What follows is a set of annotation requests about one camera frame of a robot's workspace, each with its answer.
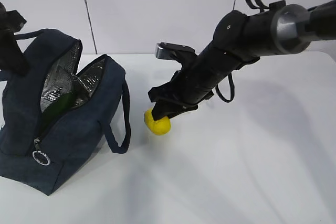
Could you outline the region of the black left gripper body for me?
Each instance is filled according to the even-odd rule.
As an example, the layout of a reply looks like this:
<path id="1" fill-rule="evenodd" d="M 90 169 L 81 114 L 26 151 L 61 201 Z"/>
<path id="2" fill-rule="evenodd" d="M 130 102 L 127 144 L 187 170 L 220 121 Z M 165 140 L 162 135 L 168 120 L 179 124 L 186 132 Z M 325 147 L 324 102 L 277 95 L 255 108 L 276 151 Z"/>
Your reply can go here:
<path id="1" fill-rule="evenodd" d="M 7 11 L 1 3 L 1 35 L 17 33 L 26 23 L 26 19 L 17 10 Z"/>

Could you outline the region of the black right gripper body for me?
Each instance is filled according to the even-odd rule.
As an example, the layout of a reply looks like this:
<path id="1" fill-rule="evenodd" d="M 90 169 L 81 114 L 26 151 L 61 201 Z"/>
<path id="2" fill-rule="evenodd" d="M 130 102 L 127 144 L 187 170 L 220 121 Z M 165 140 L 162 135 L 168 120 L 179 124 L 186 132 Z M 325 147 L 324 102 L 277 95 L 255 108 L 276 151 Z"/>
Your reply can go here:
<path id="1" fill-rule="evenodd" d="M 213 96 L 213 72 L 209 69 L 182 69 L 173 78 L 149 91 L 151 102 L 169 101 L 182 107 L 198 106 Z"/>

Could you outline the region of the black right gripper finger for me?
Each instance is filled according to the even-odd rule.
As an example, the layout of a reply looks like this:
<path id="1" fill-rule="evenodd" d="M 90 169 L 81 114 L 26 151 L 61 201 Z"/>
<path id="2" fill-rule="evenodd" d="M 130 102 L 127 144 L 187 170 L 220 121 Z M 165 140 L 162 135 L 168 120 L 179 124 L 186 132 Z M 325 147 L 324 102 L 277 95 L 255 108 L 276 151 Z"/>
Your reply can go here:
<path id="1" fill-rule="evenodd" d="M 183 114 L 183 113 L 186 113 L 186 112 L 195 111 L 195 110 L 197 110 L 197 105 L 193 106 L 193 107 L 189 107 L 189 108 L 180 106 L 180 107 L 178 107 L 177 111 L 170 113 L 168 115 L 168 118 L 172 119 L 172 118 L 174 118 L 174 117 L 176 117 L 176 116 L 178 116 L 180 114 Z"/>
<path id="2" fill-rule="evenodd" d="M 169 119 L 178 115 L 181 112 L 181 106 L 169 101 L 159 100 L 153 107 L 153 119 L 158 121 L 164 117 Z"/>

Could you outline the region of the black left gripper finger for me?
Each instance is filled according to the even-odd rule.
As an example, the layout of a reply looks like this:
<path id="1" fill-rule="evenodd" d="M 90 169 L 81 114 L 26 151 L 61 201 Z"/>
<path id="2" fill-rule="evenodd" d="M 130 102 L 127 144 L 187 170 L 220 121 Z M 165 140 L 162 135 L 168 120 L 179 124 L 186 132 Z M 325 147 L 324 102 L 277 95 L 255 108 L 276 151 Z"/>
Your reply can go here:
<path id="1" fill-rule="evenodd" d="M 28 73 L 28 62 L 12 32 L 1 34 L 1 70 L 10 70 L 18 75 Z"/>

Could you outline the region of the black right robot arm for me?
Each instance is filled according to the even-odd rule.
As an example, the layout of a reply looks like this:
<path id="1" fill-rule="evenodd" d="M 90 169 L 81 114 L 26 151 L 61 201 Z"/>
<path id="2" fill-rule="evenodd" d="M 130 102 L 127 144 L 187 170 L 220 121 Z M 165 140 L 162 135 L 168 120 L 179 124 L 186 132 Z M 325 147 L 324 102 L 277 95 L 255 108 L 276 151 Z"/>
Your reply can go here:
<path id="1" fill-rule="evenodd" d="M 323 40 L 335 40 L 335 1 L 311 9 L 279 1 L 251 16 L 234 10 L 218 23 L 213 39 L 199 54 L 189 46 L 161 42 L 156 57 L 177 61 L 181 69 L 149 91 L 152 116 L 160 120 L 196 110 L 233 71 L 264 56 L 301 53 Z"/>

